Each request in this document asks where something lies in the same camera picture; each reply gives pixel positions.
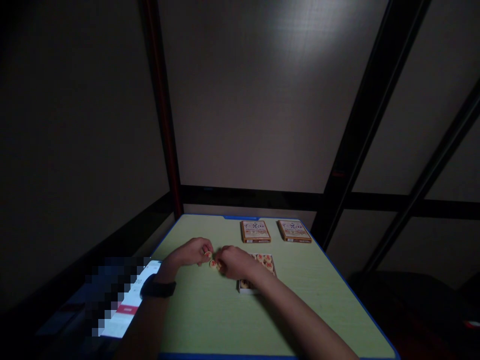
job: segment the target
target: hand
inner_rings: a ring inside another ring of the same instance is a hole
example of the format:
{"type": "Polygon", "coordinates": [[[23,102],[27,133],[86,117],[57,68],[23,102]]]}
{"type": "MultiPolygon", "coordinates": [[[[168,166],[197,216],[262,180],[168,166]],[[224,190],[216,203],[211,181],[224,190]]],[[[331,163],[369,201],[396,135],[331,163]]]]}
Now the hand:
{"type": "Polygon", "coordinates": [[[215,261],[220,262],[222,267],[220,272],[225,274],[229,279],[250,280],[251,273],[256,267],[262,265],[249,253],[242,249],[228,245],[216,253],[215,261]]]}
{"type": "Polygon", "coordinates": [[[210,261],[208,255],[205,255],[207,251],[212,254],[214,247],[210,240],[203,237],[194,237],[190,239],[182,246],[174,250],[169,256],[175,257],[181,266],[207,263],[210,261]]]}

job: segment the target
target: cardboard box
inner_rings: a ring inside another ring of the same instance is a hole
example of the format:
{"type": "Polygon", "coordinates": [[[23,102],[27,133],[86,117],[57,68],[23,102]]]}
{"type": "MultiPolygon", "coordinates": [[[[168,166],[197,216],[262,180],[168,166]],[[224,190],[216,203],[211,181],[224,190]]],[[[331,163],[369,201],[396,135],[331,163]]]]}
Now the cardboard box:
{"type": "Polygon", "coordinates": [[[312,237],[301,221],[278,220],[277,224],[284,241],[289,243],[312,242],[312,237]]]}
{"type": "Polygon", "coordinates": [[[241,239],[244,243],[270,243],[269,230],[265,221],[241,221],[241,239]]]}
{"type": "MultiPolygon", "coordinates": [[[[250,255],[251,255],[251,256],[254,256],[255,258],[257,258],[257,255],[258,255],[258,254],[257,254],[257,253],[251,253],[250,255]]],[[[270,263],[271,263],[271,265],[272,265],[272,267],[273,267],[273,268],[272,268],[272,270],[273,270],[272,275],[276,277],[276,276],[277,276],[277,269],[275,268],[274,257],[272,256],[272,254],[261,254],[261,255],[263,255],[263,256],[265,256],[265,255],[270,256],[270,258],[271,258],[271,262],[270,262],[270,263]]],[[[238,289],[238,292],[239,292],[240,294],[250,294],[250,295],[259,294],[258,289],[256,289],[251,283],[248,283],[249,288],[240,287],[240,282],[241,282],[241,281],[242,281],[242,280],[239,280],[239,281],[237,281],[237,283],[236,283],[236,288],[238,289]]]]}

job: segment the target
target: green tabletop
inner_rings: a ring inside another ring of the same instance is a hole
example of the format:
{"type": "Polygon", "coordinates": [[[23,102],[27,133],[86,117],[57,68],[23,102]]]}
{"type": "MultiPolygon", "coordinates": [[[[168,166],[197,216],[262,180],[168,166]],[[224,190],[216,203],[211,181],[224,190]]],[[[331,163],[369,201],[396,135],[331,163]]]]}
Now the green tabletop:
{"type": "MultiPolygon", "coordinates": [[[[152,254],[162,260],[191,238],[211,240],[215,251],[235,245],[272,254],[278,278],[336,331],[360,358],[395,359],[396,352],[320,247],[285,242],[276,218],[260,218],[270,243],[243,243],[238,218],[183,215],[152,254]]],[[[162,352],[257,356],[296,355],[290,335],[269,314],[261,295],[239,294],[237,283],[208,264],[184,266],[176,277],[162,339],[162,352]]]]}

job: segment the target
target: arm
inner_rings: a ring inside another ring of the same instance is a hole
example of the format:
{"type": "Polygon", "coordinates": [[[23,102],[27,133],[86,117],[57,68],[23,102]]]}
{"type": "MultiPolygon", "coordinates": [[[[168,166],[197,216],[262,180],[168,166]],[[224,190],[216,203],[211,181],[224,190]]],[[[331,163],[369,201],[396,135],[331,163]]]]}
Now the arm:
{"type": "Polygon", "coordinates": [[[258,261],[235,246],[224,246],[215,259],[231,279],[250,281],[278,310],[309,359],[358,359],[358,356],[301,298],[258,261]]]}
{"type": "MultiPolygon", "coordinates": [[[[200,266],[210,260],[204,253],[213,250],[210,240],[203,237],[191,239],[162,261],[153,281],[160,284],[174,282],[181,266],[200,266]]],[[[169,302],[169,297],[146,297],[142,300],[118,346],[114,360],[158,358],[169,302]]]]}

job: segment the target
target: watch strap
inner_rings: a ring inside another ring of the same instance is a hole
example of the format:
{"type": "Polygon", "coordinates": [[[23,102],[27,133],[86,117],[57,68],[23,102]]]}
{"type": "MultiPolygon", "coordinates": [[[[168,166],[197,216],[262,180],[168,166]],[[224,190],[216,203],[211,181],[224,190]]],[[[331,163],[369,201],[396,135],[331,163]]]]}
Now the watch strap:
{"type": "Polygon", "coordinates": [[[140,290],[140,298],[169,298],[174,294],[177,283],[175,281],[166,284],[154,282],[155,275],[152,274],[145,280],[140,290]]]}

